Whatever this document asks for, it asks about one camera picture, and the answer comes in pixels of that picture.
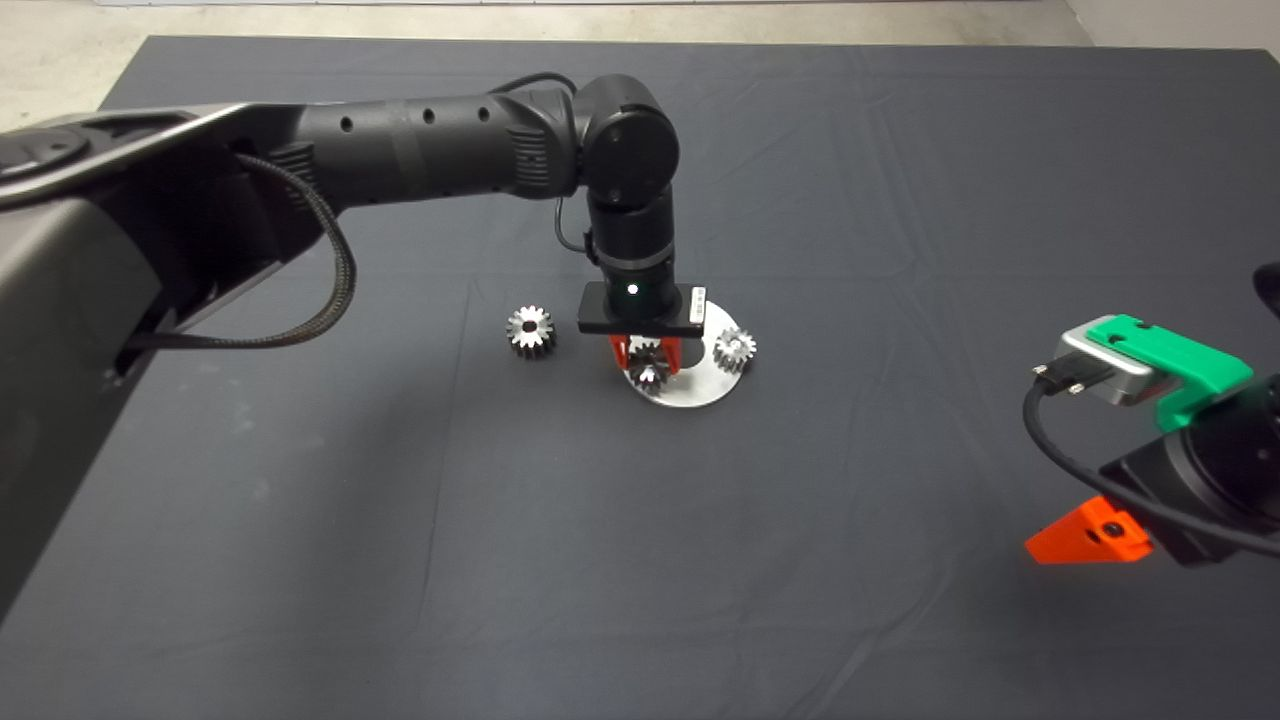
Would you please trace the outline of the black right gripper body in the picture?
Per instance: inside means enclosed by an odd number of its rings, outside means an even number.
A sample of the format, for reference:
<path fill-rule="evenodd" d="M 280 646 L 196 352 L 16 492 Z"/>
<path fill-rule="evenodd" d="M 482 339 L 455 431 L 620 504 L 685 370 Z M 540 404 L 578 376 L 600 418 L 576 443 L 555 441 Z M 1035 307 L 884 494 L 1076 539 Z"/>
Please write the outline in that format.
<path fill-rule="evenodd" d="M 1100 474 L 1143 497 L 1235 530 L 1272 538 L 1277 534 L 1277 520 L 1244 510 L 1222 491 L 1210 483 L 1196 464 L 1190 450 L 1179 434 L 1155 439 L 1106 462 Z M 1183 568 L 1202 568 L 1222 562 L 1239 552 L 1224 541 L 1196 534 L 1146 511 L 1121 507 L 1134 516 L 1149 536 Z"/>

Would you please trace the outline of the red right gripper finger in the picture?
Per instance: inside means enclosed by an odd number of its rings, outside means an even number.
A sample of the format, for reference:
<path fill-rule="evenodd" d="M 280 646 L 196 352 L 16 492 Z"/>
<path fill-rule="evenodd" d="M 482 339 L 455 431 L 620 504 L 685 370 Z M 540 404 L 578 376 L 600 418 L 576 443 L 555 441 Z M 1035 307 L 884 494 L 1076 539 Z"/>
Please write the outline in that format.
<path fill-rule="evenodd" d="M 1153 541 L 1138 520 L 1103 496 L 1066 512 L 1024 542 L 1041 565 L 1138 562 Z"/>

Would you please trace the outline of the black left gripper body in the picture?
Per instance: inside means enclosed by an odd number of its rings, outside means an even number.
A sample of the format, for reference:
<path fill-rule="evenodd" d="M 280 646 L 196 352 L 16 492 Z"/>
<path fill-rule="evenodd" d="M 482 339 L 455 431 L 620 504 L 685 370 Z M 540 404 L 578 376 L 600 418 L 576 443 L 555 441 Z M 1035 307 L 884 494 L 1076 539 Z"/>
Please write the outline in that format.
<path fill-rule="evenodd" d="M 675 301 L 664 311 L 635 319 L 611 306 L 605 282 L 589 282 L 579 305 L 577 328 L 584 334 L 701 337 L 708 318 L 707 288 L 675 283 L 673 290 Z"/>

